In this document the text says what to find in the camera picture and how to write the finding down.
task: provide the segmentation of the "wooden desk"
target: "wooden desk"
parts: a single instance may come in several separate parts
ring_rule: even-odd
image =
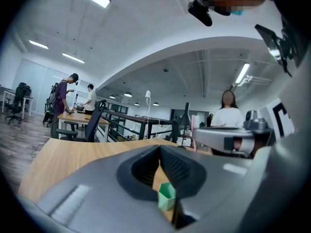
[[[54,184],[87,163],[150,145],[177,146],[163,139],[115,143],[84,143],[50,139],[30,165],[20,184],[18,194],[36,203]],[[153,189],[157,191],[163,182],[168,182],[168,178],[159,167],[155,173]],[[171,221],[173,211],[164,212],[164,215]]]
[[[8,94],[8,95],[10,95],[10,96],[12,96],[12,97],[15,97],[15,91],[14,91],[14,90],[10,90],[10,89],[5,89],[5,90],[4,90],[4,93],[3,93],[3,101],[2,101],[2,113],[4,112],[5,94]],[[32,105],[33,105],[33,100],[34,100],[34,98],[24,96],[23,108],[22,108],[22,111],[21,111],[21,118],[22,118],[22,119],[24,119],[24,115],[25,115],[25,103],[26,103],[26,100],[29,100],[29,101],[30,101],[28,111],[29,111],[29,116],[31,116],[31,107],[32,107]]]
[[[58,121],[58,128],[62,128],[62,122],[63,121],[70,121],[70,122],[77,122],[81,124],[88,124],[89,120],[86,118],[91,118],[92,115],[86,115],[84,113],[77,113],[76,111],[73,114],[69,114],[67,112],[63,112],[63,114],[60,114],[57,118],[59,119]],[[104,120],[103,118],[99,119],[98,122],[99,125],[102,125],[105,127],[105,134],[104,134],[104,142],[107,142],[108,139],[108,128],[109,128],[109,122]]]

